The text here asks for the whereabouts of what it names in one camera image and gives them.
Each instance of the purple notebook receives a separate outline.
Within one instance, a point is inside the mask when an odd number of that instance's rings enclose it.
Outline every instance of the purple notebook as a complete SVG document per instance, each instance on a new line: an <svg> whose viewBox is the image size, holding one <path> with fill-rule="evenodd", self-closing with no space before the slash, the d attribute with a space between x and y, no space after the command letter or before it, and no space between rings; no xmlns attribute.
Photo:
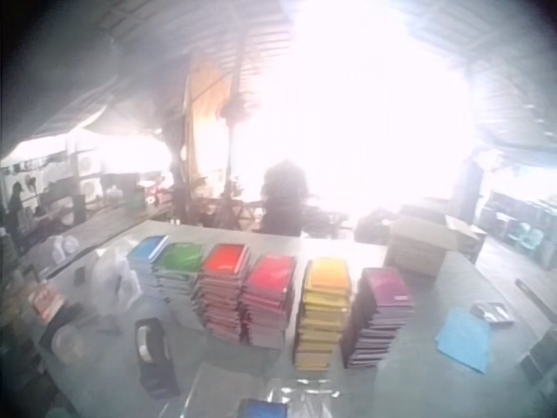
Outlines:
<svg viewBox="0 0 557 418"><path fill-rule="evenodd" d="M378 307L412 307L413 299L396 268L367 268L365 275Z"/></svg>

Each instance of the stack of notebooks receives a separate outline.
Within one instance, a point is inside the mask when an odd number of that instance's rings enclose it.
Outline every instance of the stack of notebooks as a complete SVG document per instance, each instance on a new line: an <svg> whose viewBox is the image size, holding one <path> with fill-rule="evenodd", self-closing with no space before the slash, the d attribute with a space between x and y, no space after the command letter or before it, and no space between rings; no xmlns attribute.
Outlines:
<svg viewBox="0 0 557 418"><path fill-rule="evenodd" d="M201 246L187 242L170 244L153 264L160 293L183 327L203 329L203 304L198 286Z"/></svg>
<svg viewBox="0 0 557 418"><path fill-rule="evenodd" d="M326 370L345 325L352 283L346 263L321 258L309 262L298 312L294 365Z"/></svg>
<svg viewBox="0 0 557 418"><path fill-rule="evenodd" d="M207 327L218 337L243 337L239 296L248 266L249 248L243 244L217 244L201 266L199 288Z"/></svg>
<svg viewBox="0 0 557 418"><path fill-rule="evenodd" d="M157 278L153 275L151 266L168 243L168 235L147 237L137 244L127 256L130 269L138 275L143 293L160 300L163 299L163 296L158 291Z"/></svg>
<svg viewBox="0 0 557 418"><path fill-rule="evenodd" d="M413 314L413 299L396 268L366 268L340 344L346 368L376 366Z"/></svg>
<svg viewBox="0 0 557 418"><path fill-rule="evenodd" d="M241 296L243 322L254 346L280 349L292 310L292 276L296 259L286 255L261 257Z"/></svg>

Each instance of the green notebook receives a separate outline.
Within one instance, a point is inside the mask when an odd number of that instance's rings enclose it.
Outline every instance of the green notebook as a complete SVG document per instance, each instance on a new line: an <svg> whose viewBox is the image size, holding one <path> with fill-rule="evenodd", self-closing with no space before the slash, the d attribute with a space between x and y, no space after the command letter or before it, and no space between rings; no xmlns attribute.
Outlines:
<svg viewBox="0 0 557 418"><path fill-rule="evenodd" d="M187 242L168 245L155 261L156 270L180 273L197 273L201 267L203 254L201 246Z"/></svg>

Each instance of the ceiling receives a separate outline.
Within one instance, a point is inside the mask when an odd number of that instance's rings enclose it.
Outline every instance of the ceiling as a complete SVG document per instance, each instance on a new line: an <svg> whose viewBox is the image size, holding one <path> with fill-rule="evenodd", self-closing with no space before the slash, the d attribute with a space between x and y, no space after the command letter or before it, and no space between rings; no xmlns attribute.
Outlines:
<svg viewBox="0 0 557 418"><path fill-rule="evenodd" d="M557 165L557 43L543 15L512 0L392 0L410 33L472 83L482 142ZM3 71L2 155L76 126L155 131L183 109L192 52L241 84L286 54L299 0L73 0L46 15Z"/></svg>

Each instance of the plastic chair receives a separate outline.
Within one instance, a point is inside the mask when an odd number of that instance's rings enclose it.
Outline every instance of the plastic chair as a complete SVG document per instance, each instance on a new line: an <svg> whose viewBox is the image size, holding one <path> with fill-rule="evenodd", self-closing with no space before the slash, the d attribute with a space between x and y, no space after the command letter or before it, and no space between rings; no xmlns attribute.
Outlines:
<svg viewBox="0 0 557 418"><path fill-rule="evenodd" d="M516 244L518 241L520 241L523 237L525 237L530 232L530 229L532 229L530 224L527 224L526 222L521 222L516 226L516 228L514 228L514 231L511 231L510 233L507 234L507 239L511 241L513 244Z"/></svg>
<svg viewBox="0 0 557 418"><path fill-rule="evenodd" d="M533 229L517 242L517 246L519 249L532 256L534 255L536 248L538 248L541 244L542 240L543 232L539 229Z"/></svg>

